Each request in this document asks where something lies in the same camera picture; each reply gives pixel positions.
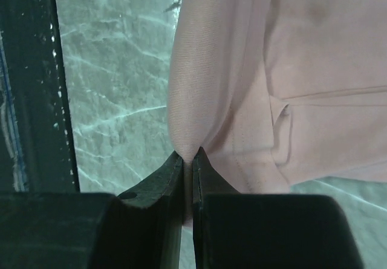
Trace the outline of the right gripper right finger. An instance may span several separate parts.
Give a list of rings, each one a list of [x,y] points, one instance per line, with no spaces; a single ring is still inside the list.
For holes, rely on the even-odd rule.
[[[193,160],[197,268],[362,268],[340,205],[330,196],[242,194],[200,149]]]

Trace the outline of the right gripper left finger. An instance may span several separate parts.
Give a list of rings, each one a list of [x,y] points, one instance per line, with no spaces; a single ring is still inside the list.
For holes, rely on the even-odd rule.
[[[178,268],[183,161],[108,193],[2,193],[2,268]]]

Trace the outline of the pink printed t shirt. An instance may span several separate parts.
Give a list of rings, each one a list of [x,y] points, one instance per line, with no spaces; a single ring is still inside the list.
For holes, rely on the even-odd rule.
[[[168,122],[184,224],[200,148],[244,193],[386,181],[386,0],[182,0]]]

